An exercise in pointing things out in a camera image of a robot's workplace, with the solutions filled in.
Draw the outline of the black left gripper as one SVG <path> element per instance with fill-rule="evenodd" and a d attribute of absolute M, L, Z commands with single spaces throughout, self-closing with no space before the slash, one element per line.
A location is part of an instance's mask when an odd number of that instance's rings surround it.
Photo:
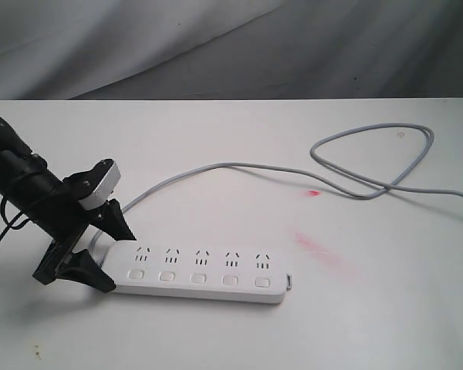
<path fill-rule="evenodd" d="M 75 252 L 73 249 L 90 225 L 115 241 L 133 241 L 134 235 L 116 199 L 107 199 L 94 210 L 82 208 L 76 190 L 85 172 L 74 173 L 64 180 L 59 180 L 45 166 L 35 166 L 29 172 L 29 195 L 32 197 L 29 219 L 52 237 L 33 277 L 44 285 L 61 279 L 108 293 L 116 288 L 113 279 L 88 250 Z"/>

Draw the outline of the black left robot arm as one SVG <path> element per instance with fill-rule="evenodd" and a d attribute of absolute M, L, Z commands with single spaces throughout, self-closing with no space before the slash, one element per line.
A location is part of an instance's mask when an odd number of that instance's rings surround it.
<path fill-rule="evenodd" d="M 6 231 L 24 227 L 21 217 L 25 216 L 52 238 L 33 274 L 40 283 L 61 279 L 103 293 L 115 289 L 113 279 L 88 250 L 73 249 L 90 226 L 116 241 L 134 240 L 120 203 L 111 198 L 120 178 L 116 162 L 104 159 L 90 170 L 60 180 L 0 117 L 0 215 Z"/>

